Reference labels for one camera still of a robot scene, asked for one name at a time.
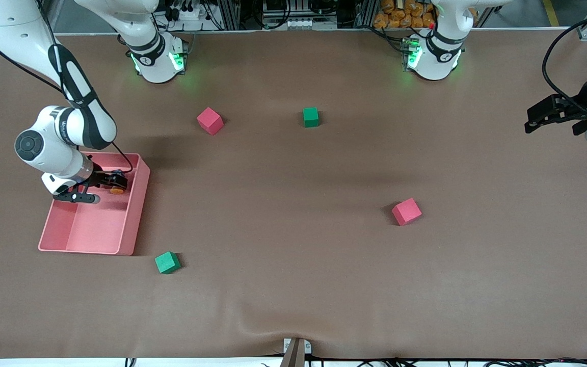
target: foam block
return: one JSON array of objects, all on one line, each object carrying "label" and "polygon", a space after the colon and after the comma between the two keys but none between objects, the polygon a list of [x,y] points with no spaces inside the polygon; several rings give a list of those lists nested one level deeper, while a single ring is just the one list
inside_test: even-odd
[{"label": "foam block", "polygon": [[155,264],[162,274],[170,274],[175,270],[180,269],[180,261],[172,251],[167,251],[155,258]]},{"label": "foam block", "polygon": [[393,215],[399,225],[405,225],[421,216],[421,211],[414,198],[409,198],[393,208]]},{"label": "foam block", "polygon": [[210,135],[214,135],[223,127],[223,120],[213,109],[207,107],[202,114],[198,115],[198,123]]},{"label": "foam block", "polygon": [[305,127],[318,126],[318,110],[316,107],[307,107],[306,109],[303,109],[303,121]]}]

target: pink tray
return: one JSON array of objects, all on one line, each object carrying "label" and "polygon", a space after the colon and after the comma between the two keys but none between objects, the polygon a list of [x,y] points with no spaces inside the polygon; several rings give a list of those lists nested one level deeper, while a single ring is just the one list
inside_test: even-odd
[{"label": "pink tray", "polygon": [[[86,154],[104,170],[128,169],[128,162],[117,153]],[[88,193],[100,196],[98,204],[54,200],[44,223],[40,251],[132,255],[151,170],[139,154],[126,156],[133,165],[133,172],[126,175],[129,189],[119,195],[103,188],[88,189]]]}]

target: pink cube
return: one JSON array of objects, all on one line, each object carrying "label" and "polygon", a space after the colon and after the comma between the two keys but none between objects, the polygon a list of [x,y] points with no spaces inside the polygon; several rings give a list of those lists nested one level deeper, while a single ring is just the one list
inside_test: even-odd
[{"label": "pink cube", "polygon": [[213,109],[210,109],[210,107],[207,107],[207,109],[205,109],[202,114],[198,115],[198,118],[196,119],[198,119],[198,123],[200,123],[201,127],[210,135],[218,133],[223,127],[221,116],[214,112]]},{"label": "pink cube", "polygon": [[421,211],[415,203],[414,198],[409,198],[393,208],[393,215],[399,225],[405,225],[421,216]]}]

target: wire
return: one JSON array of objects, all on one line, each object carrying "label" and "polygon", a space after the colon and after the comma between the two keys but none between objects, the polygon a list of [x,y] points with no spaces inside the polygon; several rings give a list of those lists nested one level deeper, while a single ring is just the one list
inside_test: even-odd
[{"label": "wire", "polygon": [[587,24],[587,19],[583,19],[582,21],[579,21],[575,24],[573,24],[571,27],[567,28],[566,30],[564,30],[561,34],[559,34],[556,39],[554,39],[554,41],[552,41],[552,44],[549,46],[549,48],[547,49],[547,52],[545,53],[545,58],[543,58],[543,66],[542,66],[542,70],[543,70],[543,78],[545,79],[545,81],[547,82],[547,84],[554,90],[556,91],[556,93],[560,94],[561,96],[563,96],[563,98],[565,100],[567,100],[568,102],[570,102],[572,105],[578,107],[578,109],[580,109],[581,111],[585,112],[587,114],[587,108],[583,107],[582,105],[578,104],[575,100],[573,100],[572,97],[570,97],[569,95],[567,95],[564,91],[562,91],[559,87],[556,86],[556,84],[554,84],[554,82],[552,82],[552,79],[550,79],[550,77],[547,74],[547,60],[549,59],[549,56],[552,54],[552,51],[554,49],[554,47],[556,46],[556,44],[568,33],[570,33],[571,31],[575,30],[576,28],[580,27],[581,25]]},{"label": "wire", "polygon": [[[117,149],[117,151],[119,152],[119,154],[121,154],[121,156],[124,157],[124,160],[126,160],[126,162],[128,162],[128,166],[130,167],[130,169],[128,170],[123,170],[123,173],[131,173],[133,168],[132,168],[132,163],[130,162],[130,160],[128,159],[128,157],[124,154],[123,151],[121,151],[121,149],[119,149],[119,147],[117,146],[117,144],[115,144],[115,142],[112,142],[112,146],[115,147],[115,149]],[[98,171],[98,173],[112,173],[112,171]]]},{"label": "wire", "polygon": [[395,49],[396,51],[400,52],[401,54],[409,54],[408,51],[404,51],[403,49],[400,49],[398,46],[396,46],[393,43],[393,42],[402,42],[403,39],[387,35],[384,28],[382,28],[382,32],[376,30],[375,28],[373,28],[369,25],[361,25],[358,28],[366,28],[367,30],[370,30],[371,32],[375,33],[378,37],[385,39],[386,42],[389,44],[389,46],[391,46],[391,48]]},{"label": "wire", "polygon": [[[60,68],[60,64],[61,61],[59,60],[59,56],[58,56],[58,42],[56,41],[56,35],[54,35],[54,30],[51,28],[51,22],[49,22],[49,18],[47,18],[47,14],[46,12],[44,12],[44,8],[42,7],[42,3],[40,2],[40,0],[35,0],[35,3],[38,6],[38,10],[40,11],[40,15],[42,16],[42,19],[44,19],[44,23],[47,25],[47,28],[49,28],[49,34],[51,34],[51,39],[53,40],[54,44],[52,45],[53,51],[56,52],[56,65],[58,65],[58,67]],[[60,92],[63,94],[63,97],[65,97],[66,99],[69,99],[67,97],[67,92],[65,92],[65,80],[63,79],[63,70],[59,69],[56,70],[56,73],[58,73],[58,79],[60,79]]]},{"label": "wire", "polygon": [[405,53],[405,51],[403,51],[398,46],[395,46],[395,44],[393,43],[393,41],[391,39],[389,39],[389,36],[386,35],[386,31],[384,30],[384,28],[382,28],[382,34],[384,35],[384,39],[389,44],[389,46],[391,46],[391,48],[395,49],[396,51],[400,52],[401,54],[404,54]]},{"label": "wire", "polygon": [[214,12],[212,11],[212,7],[207,2],[207,0],[203,0],[201,3],[203,5],[205,11],[210,15],[210,20],[212,21],[212,24],[214,24],[214,26],[217,28],[217,30],[223,31],[223,27],[221,27],[221,24],[215,18]]},{"label": "wire", "polygon": [[16,67],[18,67],[19,69],[23,70],[25,73],[27,73],[28,75],[35,77],[35,79],[37,79],[38,81],[41,81],[42,83],[45,83],[46,85],[50,86],[51,88],[54,88],[54,90],[57,90],[59,92],[63,92],[60,90],[60,88],[58,88],[57,86],[53,85],[51,82],[47,81],[47,79],[44,79],[43,77],[35,74],[34,72],[26,69],[24,66],[19,65],[19,63],[17,61],[14,61],[13,59],[9,58],[8,56],[6,56],[1,50],[0,50],[0,56],[2,56],[2,58],[6,59],[9,61],[9,63],[12,63],[12,65],[15,65]]},{"label": "wire", "polygon": [[253,19],[255,19],[255,23],[257,23],[259,27],[263,28],[264,30],[273,30],[273,29],[278,28],[278,27],[284,25],[285,23],[287,23],[287,21],[289,20],[289,16],[291,16],[291,0],[286,0],[286,1],[281,0],[282,19],[276,25],[264,24],[258,18],[257,13],[262,14],[262,15],[264,13],[263,9],[258,7],[259,2],[261,2],[261,0],[253,0],[253,7],[252,7]]},{"label": "wire", "polygon": [[407,27],[407,28],[409,28],[410,30],[412,30],[412,32],[414,32],[418,37],[420,37],[422,39],[430,39],[431,38],[431,36],[429,34],[426,35],[426,36],[424,36],[424,35],[418,33],[418,31],[415,30],[414,28],[411,28],[411,27]]},{"label": "wire", "polygon": [[194,51],[194,41],[196,41],[196,33],[192,36],[192,41],[189,42],[189,46],[187,46],[187,53],[185,55],[191,55],[192,51]]}]

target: brown tablecloth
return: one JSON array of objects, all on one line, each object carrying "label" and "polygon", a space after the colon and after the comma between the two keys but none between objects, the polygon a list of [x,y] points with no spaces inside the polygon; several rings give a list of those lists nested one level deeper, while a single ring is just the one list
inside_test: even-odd
[{"label": "brown tablecloth", "polygon": [[[440,82],[370,33],[202,35],[162,85],[114,37],[62,37],[152,169],[129,257],[38,251],[51,196],[13,142],[65,102],[0,59],[0,357],[268,355],[291,336],[335,358],[587,357],[587,142],[522,127],[556,35],[473,32]],[[550,72],[576,93],[587,42]],[[410,197],[423,216],[398,227]],[[159,274],[165,251],[184,269]]]}]

